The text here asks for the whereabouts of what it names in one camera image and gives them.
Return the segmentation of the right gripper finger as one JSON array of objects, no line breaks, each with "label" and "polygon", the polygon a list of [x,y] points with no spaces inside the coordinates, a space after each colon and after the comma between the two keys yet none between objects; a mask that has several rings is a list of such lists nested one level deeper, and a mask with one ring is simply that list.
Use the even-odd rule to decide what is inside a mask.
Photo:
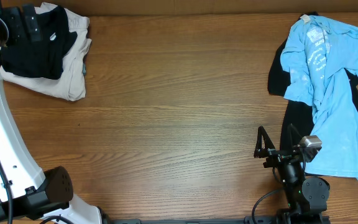
[{"label": "right gripper finger", "polygon": [[287,127],[287,134],[289,137],[290,146],[293,152],[300,152],[300,140],[302,135],[298,129],[291,123]]},{"label": "right gripper finger", "polygon": [[254,157],[265,158],[272,155],[275,146],[268,136],[263,126],[259,126],[257,130],[257,142],[255,145]]}]

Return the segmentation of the black t-shirt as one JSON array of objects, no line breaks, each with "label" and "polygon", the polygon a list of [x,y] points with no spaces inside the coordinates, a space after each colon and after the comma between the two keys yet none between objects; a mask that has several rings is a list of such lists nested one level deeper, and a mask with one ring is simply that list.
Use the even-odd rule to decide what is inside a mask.
[{"label": "black t-shirt", "polygon": [[65,9],[55,7],[37,15],[42,40],[25,41],[1,49],[5,71],[26,78],[58,80],[63,72],[63,58],[77,38],[70,32]]}]

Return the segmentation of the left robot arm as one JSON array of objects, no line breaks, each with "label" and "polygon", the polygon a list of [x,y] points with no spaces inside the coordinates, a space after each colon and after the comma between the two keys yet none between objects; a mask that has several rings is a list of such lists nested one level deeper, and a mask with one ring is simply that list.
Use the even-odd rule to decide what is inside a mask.
[{"label": "left robot arm", "polygon": [[[2,8],[0,2],[0,48],[9,40],[40,40],[38,28],[33,5]],[[23,217],[42,223],[111,222],[101,208],[74,194],[64,167],[43,171],[35,162],[12,117],[0,73],[0,222]]]}]

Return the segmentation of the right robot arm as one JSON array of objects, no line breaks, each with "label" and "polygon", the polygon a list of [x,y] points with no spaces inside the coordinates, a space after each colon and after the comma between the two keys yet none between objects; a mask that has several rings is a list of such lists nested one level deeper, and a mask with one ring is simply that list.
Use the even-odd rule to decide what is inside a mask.
[{"label": "right robot arm", "polygon": [[[282,186],[256,201],[251,212],[251,223],[276,224],[324,224],[329,217],[327,210],[330,185],[320,177],[307,177],[306,164],[311,162],[322,148],[317,136],[303,136],[299,143],[288,150],[277,150],[263,126],[258,127],[254,157],[264,158],[264,167],[271,168],[275,180]],[[287,208],[277,210],[271,217],[255,215],[257,206],[267,197],[283,192]]]}]

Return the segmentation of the black garment under pile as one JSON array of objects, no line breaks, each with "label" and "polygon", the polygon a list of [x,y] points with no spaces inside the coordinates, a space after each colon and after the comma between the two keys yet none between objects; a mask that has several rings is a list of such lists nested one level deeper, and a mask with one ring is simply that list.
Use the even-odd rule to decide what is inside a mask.
[{"label": "black garment under pile", "polygon": [[[317,13],[307,15],[319,16]],[[290,74],[283,70],[280,63],[280,56],[284,50],[287,39],[288,38],[286,38],[284,43],[277,49],[275,58],[268,74],[268,92],[272,95],[278,95],[282,97],[284,97],[286,89],[290,85]],[[352,101],[356,106],[356,110],[358,111],[358,78],[351,73],[349,73],[347,76],[349,83],[351,84]],[[287,127],[289,124],[292,123],[302,136],[311,134],[311,130],[314,126],[311,112],[312,108],[306,103],[288,100],[288,106],[283,120],[282,135],[280,139],[281,149],[289,149],[291,147],[287,134]]]}]

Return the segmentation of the folded beige trousers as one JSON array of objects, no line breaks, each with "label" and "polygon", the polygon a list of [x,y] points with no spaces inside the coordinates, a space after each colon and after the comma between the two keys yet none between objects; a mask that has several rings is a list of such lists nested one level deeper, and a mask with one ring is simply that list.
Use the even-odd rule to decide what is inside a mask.
[{"label": "folded beige trousers", "polygon": [[61,77],[58,80],[26,78],[0,68],[3,80],[68,101],[80,100],[86,96],[85,64],[83,59],[91,46],[91,39],[87,38],[90,19],[75,14],[68,9],[65,11],[68,18],[69,31],[77,33],[77,38],[71,49],[63,57],[63,72]]}]

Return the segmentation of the light blue printed t-shirt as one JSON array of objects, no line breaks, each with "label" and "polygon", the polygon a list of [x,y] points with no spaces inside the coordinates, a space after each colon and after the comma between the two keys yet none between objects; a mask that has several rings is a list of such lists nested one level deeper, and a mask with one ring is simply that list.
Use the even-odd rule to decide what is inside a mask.
[{"label": "light blue printed t-shirt", "polygon": [[304,14],[290,29],[280,63],[290,74],[285,99],[312,108],[311,134],[322,141],[306,172],[358,180],[358,111],[347,76],[358,78],[358,27]]}]

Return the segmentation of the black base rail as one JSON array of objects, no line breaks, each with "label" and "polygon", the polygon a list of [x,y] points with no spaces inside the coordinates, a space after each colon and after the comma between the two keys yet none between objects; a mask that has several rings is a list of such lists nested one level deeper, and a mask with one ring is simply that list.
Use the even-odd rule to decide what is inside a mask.
[{"label": "black base rail", "polygon": [[[256,224],[276,224],[284,223],[278,221],[275,216],[256,216]],[[253,224],[251,216],[243,219],[196,219],[196,220],[140,220],[140,219],[121,219],[107,220],[102,223],[109,224]],[[323,224],[330,224],[329,217],[323,217]]]}]

